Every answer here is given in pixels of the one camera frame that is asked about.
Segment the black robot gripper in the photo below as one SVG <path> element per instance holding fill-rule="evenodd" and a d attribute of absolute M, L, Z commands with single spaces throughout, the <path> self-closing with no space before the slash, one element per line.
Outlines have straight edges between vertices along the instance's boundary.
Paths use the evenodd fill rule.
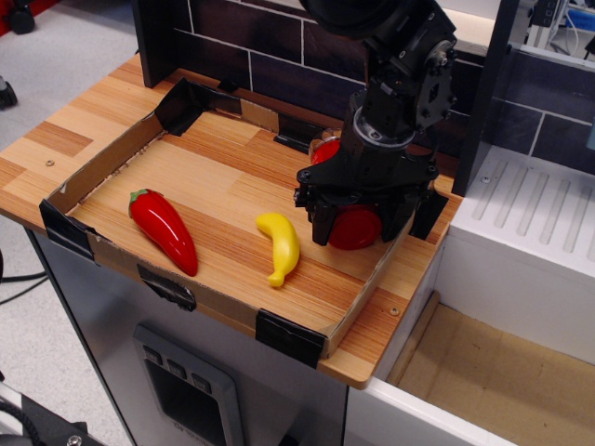
<path fill-rule="evenodd" d="M 353 111 L 340 137 L 313 144 L 311 165 L 297 172 L 294 202 L 307 210 L 315 243 L 328 245 L 339 208 L 355 204 L 380 206 L 383 242 L 400 234 L 438 177 L 435 150 L 408 150 L 415 135 L 406 128 L 391 136 Z"/>

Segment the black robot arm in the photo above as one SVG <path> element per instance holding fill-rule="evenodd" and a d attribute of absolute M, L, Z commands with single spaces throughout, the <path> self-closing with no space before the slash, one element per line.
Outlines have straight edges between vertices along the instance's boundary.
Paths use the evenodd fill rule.
<path fill-rule="evenodd" d="M 294 201 L 312 239 L 350 250 L 395 239 L 431 195 L 436 153 L 409 152 L 445 119 L 456 27 L 435 1 L 305 1 L 326 31 L 362 42 L 364 90 L 351 95 L 338 138 L 311 150 Z"/>

